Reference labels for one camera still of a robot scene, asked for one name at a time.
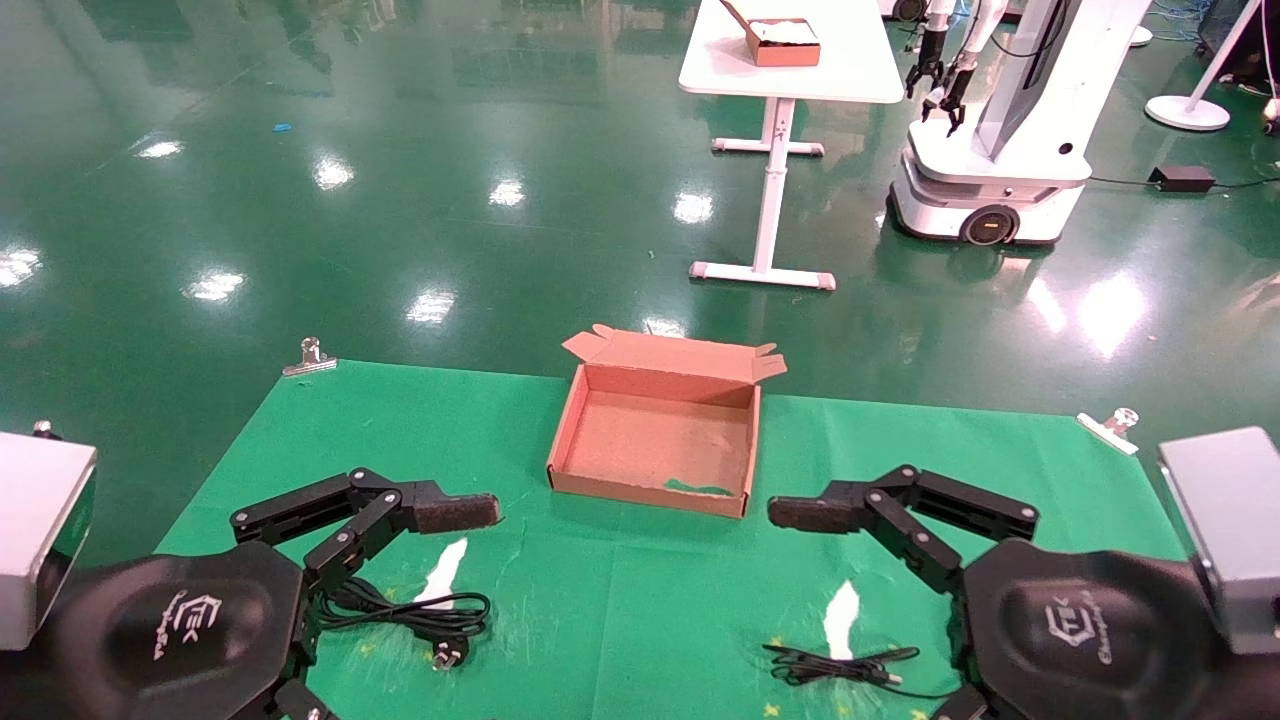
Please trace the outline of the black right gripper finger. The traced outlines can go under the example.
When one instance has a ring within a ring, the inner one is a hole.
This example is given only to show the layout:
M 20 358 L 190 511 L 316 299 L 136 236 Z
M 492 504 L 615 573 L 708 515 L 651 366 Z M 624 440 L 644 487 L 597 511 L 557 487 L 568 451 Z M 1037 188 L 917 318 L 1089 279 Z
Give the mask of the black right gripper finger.
M 774 527 L 822 534 L 869 533 L 937 593 L 954 593 L 961 556 L 918 516 L 924 515 L 988 541 L 1032 541 L 1039 511 L 920 468 L 902 465 L 874 480 L 832 480 L 817 497 L 776 496 L 768 502 Z

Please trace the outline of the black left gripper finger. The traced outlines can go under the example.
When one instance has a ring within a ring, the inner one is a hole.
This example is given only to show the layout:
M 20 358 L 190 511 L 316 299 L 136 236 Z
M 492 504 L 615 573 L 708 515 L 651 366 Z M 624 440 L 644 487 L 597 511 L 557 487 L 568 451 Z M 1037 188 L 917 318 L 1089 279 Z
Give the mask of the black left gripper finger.
M 367 469 L 329 477 L 236 510 L 230 527 L 239 543 L 276 546 L 333 527 L 303 557 L 303 583 L 330 592 L 355 577 L 394 538 L 475 530 L 499 520 L 494 495 L 448 495 L 433 480 L 397 483 Z

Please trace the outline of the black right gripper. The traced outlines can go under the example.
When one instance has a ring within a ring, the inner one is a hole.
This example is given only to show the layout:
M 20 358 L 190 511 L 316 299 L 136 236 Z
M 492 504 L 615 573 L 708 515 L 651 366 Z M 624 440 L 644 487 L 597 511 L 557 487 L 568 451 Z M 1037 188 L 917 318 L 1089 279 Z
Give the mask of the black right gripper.
M 1189 719 L 1230 655 L 1185 562 L 995 546 L 960 583 L 972 685 L 933 720 Z

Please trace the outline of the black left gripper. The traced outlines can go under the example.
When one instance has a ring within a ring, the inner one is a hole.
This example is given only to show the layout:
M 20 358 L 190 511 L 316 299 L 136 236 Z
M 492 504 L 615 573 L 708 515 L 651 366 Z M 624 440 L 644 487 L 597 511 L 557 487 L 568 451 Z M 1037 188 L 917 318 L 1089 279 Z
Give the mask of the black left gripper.
M 49 719 L 330 719 L 293 655 L 301 568 L 261 543 L 72 579 L 45 623 Z

